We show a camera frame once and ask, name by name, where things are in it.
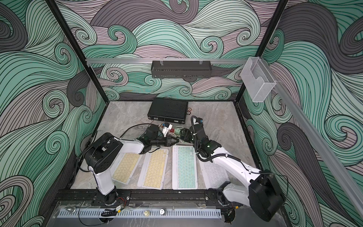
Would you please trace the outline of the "yellow keyboard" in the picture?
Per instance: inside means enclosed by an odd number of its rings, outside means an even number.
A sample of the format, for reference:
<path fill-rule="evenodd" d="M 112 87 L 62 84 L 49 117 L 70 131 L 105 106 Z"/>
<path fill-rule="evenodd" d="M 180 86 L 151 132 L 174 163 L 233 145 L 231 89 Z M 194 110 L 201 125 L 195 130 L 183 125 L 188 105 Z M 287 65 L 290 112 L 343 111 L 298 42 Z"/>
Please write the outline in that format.
<path fill-rule="evenodd" d="M 163 189 L 168 155 L 168 149 L 158 149 L 153 153 L 145 155 L 137 183 L 138 187 L 156 190 Z"/>
<path fill-rule="evenodd" d="M 139 154 L 121 153 L 112 166 L 112 179 L 122 184 L 128 184 L 140 159 Z"/>

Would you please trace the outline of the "green keyboard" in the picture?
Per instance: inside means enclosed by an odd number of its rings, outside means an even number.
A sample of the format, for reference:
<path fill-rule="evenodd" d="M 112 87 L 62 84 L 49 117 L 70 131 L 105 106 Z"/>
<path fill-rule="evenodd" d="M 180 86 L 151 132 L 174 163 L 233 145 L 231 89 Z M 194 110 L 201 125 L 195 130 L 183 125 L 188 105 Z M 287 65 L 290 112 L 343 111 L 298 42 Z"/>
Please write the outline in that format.
<path fill-rule="evenodd" d="M 193 146 L 172 146 L 172 189 L 198 189 L 198 175 L 195 150 Z"/>

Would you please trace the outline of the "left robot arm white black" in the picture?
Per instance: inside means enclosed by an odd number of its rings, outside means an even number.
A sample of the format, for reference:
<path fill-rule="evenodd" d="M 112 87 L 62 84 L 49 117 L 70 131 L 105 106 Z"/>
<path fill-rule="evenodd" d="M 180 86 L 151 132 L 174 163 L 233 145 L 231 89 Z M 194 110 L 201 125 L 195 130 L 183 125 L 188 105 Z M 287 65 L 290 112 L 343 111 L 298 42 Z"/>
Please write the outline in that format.
<path fill-rule="evenodd" d="M 88 171 L 92 172 L 97 184 L 97 199 L 107 206 L 115 204 L 117 189 L 112 180 L 112 166 L 119 154 L 133 153 L 143 155 L 153 146 L 171 147 L 179 139 L 171 135 L 163 136 L 157 125 L 150 124 L 146 131 L 136 139 L 122 139 L 109 132 L 104 133 L 84 151 Z"/>

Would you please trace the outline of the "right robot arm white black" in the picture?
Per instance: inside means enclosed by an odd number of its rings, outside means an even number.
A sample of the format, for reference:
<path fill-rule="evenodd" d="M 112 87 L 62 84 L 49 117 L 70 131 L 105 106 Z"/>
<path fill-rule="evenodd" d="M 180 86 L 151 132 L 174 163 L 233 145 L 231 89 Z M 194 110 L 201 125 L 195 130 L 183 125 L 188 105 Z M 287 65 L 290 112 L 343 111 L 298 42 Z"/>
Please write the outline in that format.
<path fill-rule="evenodd" d="M 243 185 L 223 184 L 219 190 L 228 202 L 249 206 L 263 221 L 272 220 L 286 201 L 274 173 L 254 168 L 230 154 L 220 143 L 205 134 L 203 125 L 182 129 L 180 139 L 191 143 L 201 162 L 210 162 L 231 173 Z"/>

